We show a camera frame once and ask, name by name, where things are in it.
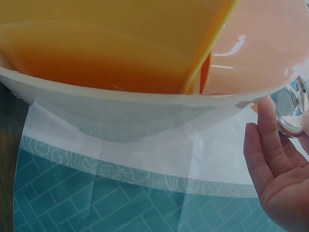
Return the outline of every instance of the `bowl rim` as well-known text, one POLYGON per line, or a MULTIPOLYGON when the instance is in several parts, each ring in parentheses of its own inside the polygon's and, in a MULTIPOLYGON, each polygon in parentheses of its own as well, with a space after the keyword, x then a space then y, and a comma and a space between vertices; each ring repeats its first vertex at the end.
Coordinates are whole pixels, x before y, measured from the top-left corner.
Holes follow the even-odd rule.
POLYGON ((18 71, 9 70, 0 66, 0 75, 4 78, 26 84, 28 86, 41 88, 44 90, 75 95, 79 97, 88 97, 96 99, 115 100, 123 102, 139 102, 154 104, 188 104, 194 106, 218 106, 231 105, 240 102, 256 103, 262 97, 268 96, 289 84, 296 79, 292 77, 285 83, 273 88, 267 88, 251 93, 226 94, 226 95, 185 95, 185 94, 157 94, 157 93, 137 93, 124 92, 119 90, 99 89, 92 87, 82 87, 60 82, 45 80, 18 71))

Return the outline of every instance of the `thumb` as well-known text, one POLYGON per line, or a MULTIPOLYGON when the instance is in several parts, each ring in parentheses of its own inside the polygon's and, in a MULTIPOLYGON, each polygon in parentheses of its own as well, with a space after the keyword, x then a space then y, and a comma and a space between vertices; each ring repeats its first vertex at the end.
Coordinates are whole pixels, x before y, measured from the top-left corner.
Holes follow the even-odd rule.
POLYGON ((301 126, 305 134, 298 138, 298 140, 303 149, 309 154, 309 110, 303 113, 301 126))
POLYGON ((309 137, 309 110, 303 113, 301 125, 304 133, 309 137))

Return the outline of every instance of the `hand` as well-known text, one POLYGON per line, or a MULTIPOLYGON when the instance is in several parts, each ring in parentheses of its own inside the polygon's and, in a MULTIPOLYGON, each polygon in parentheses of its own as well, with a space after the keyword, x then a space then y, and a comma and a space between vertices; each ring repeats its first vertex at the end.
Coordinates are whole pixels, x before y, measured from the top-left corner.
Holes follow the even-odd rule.
POLYGON ((244 155, 267 215, 289 232, 308 232, 309 164, 291 141, 278 133, 270 98, 258 105, 257 125, 246 126, 244 155))

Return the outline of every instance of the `dark wooden surface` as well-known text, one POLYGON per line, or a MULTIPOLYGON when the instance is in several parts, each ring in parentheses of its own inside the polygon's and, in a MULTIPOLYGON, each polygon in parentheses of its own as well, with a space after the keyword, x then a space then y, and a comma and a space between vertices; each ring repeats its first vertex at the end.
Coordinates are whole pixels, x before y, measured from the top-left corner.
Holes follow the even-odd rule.
POLYGON ((14 179, 28 105, 0 83, 0 232, 13 232, 14 179))

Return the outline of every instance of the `fingers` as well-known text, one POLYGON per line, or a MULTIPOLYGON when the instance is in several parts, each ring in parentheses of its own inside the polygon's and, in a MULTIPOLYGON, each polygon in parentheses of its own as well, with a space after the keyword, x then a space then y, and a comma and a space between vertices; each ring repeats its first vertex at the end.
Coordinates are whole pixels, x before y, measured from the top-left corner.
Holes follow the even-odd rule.
POLYGON ((308 164, 306 158, 300 154, 295 146, 292 144, 289 138, 280 134, 280 140, 282 144, 283 151, 290 158, 294 167, 304 167, 308 164))
POLYGON ((309 154, 309 137, 307 135, 302 135, 300 138, 298 138, 301 146, 303 149, 309 154))
POLYGON ((274 178, 274 175, 272 174, 265 161, 260 135, 257 129, 257 125, 254 123, 248 123, 246 126, 244 155, 249 174, 253 181, 256 192, 260 197, 269 181, 274 178))
POLYGON ((258 104, 258 131, 266 163, 274 176, 294 168, 291 160, 284 153, 278 133, 275 104, 270 98, 258 104))

